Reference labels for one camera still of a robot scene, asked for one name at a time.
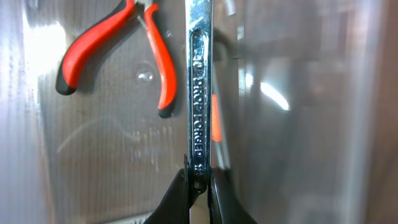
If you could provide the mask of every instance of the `chrome wrench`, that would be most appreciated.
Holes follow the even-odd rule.
[[[185,0],[188,155],[192,192],[210,184],[213,0]]]

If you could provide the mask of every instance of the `pliers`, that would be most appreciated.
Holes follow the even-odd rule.
[[[135,15],[135,4],[144,5],[144,25],[155,56],[162,82],[159,100],[159,116],[172,114],[177,94],[177,77],[172,58],[160,34],[154,16],[159,10],[152,0],[122,0],[104,19],[79,36],[65,53],[58,70],[55,89],[62,95],[71,95],[77,89],[80,74],[87,60]]]

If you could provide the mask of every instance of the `reflective metal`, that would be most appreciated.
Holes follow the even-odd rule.
[[[185,1],[189,166],[193,191],[203,193],[210,175],[213,0]]]

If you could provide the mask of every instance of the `orange object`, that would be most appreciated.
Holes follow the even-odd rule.
[[[144,12],[144,20],[162,81],[162,91],[158,104],[159,116],[168,118],[172,114],[174,99],[177,95],[177,76],[167,46],[153,20],[154,13],[158,10],[159,5],[148,5]],[[122,0],[113,12],[86,30],[71,44],[61,61],[57,75],[55,89],[60,94],[71,95],[76,91],[80,74],[87,60],[117,33],[133,15],[133,0]]]
[[[177,94],[177,77],[175,75],[173,61],[169,51],[167,50],[166,44],[157,30],[156,24],[152,20],[152,15],[157,10],[159,10],[159,5],[151,5],[145,11],[144,19],[147,24],[149,43],[155,55],[155,60],[162,79],[162,93],[160,94],[158,109],[163,110],[173,102],[175,95]]]
[[[221,142],[220,112],[218,111],[217,96],[211,96],[211,137],[216,142]]]

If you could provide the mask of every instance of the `water droplet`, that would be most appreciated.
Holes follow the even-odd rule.
[[[146,69],[140,69],[137,72],[138,81],[150,82],[154,78],[154,74]]]
[[[172,33],[168,30],[166,31],[166,37],[169,38],[172,35]]]

